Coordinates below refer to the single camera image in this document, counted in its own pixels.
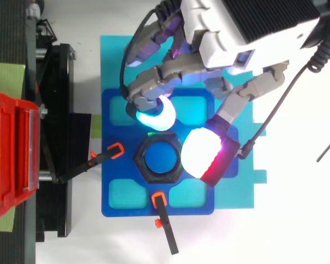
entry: red plastic container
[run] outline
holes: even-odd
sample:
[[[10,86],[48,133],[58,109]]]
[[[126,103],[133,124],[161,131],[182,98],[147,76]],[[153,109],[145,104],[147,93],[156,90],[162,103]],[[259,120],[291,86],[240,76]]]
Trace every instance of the red plastic container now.
[[[38,187],[39,135],[37,105],[0,93],[0,217]]]

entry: orange clamp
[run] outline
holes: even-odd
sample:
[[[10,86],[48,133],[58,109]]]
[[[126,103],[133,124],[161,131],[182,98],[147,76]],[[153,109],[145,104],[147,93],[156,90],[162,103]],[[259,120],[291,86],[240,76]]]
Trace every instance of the orange clamp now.
[[[94,153],[94,151],[91,151],[91,152],[90,152],[90,157],[91,157],[91,158],[96,158],[97,155]]]
[[[155,222],[156,228],[162,228],[163,227],[163,224],[161,223],[160,219],[155,219],[154,222]]]
[[[118,158],[118,157],[120,157],[120,156],[122,156],[123,153],[125,153],[125,149],[124,149],[124,147],[123,147],[123,146],[121,145],[121,143],[119,143],[119,142],[117,142],[117,143],[111,145],[110,147],[107,148],[107,150],[113,149],[114,147],[119,147],[120,150],[121,150],[121,152],[118,153],[118,154],[116,154],[115,156],[111,157],[111,159],[113,159],[113,160],[116,159],[116,158]]]
[[[165,194],[164,194],[163,192],[159,191],[159,192],[156,192],[156,193],[154,193],[154,194],[152,195],[152,202],[153,202],[154,208],[155,208],[155,209],[158,209],[158,206],[157,206],[156,203],[155,203],[155,197],[157,197],[157,196],[161,196],[161,197],[163,197],[164,205],[167,206],[167,202],[166,202]]]

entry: black metal frame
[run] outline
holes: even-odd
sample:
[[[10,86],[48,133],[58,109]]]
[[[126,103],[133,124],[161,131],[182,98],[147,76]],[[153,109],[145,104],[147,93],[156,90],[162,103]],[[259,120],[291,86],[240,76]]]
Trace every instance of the black metal frame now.
[[[71,232],[72,181],[58,179],[88,160],[91,114],[73,113],[72,51],[69,44],[49,46],[44,60],[37,60],[36,102],[48,109],[41,122],[40,170],[52,177],[37,191],[37,242],[44,241],[44,231],[57,231],[58,237]]]

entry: robotic hand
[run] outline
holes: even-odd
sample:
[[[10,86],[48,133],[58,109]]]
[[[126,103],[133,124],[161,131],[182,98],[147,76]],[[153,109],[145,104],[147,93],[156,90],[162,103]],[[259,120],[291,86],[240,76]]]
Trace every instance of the robotic hand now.
[[[145,26],[156,13],[158,20]],[[125,65],[134,67],[173,37],[161,65],[123,83]],[[246,104],[284,84],[288,61],[302,48],[320,45],[298,73],[267,121],[246,145],[227,136]],[[165,131],[176,119],[167,98],[179,85],[203,82],[222,101],[216,114],[183,144],[184,169],[216,185],[235,156],[246,158],[255,140],[276,113],[298,77],[308,68],[318,73],[330,59],[330,1],[328,0],[165,0],[149,12],[125,50],[120,90],[126,111],[143,124]],[[262,74],[233,87],[222,78],[260,70]]]

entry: screw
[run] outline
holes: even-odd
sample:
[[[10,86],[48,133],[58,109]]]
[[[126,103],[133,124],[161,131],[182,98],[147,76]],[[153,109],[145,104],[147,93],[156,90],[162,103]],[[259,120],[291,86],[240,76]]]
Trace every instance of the screw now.
[[[45,116],[48,114],[48,109],[45,108],[45,105],[42,104],[39,108],[39,114],[40,114],[40,118],[44,119]]]
[[[72,61],[75,61],[77,59],[77,52],[76,51],[70,51],[70,59]]]
[[[30,4],[26,10],[26,15],[28,19],[39,20],[40,19],[39,5],[37,3]]]

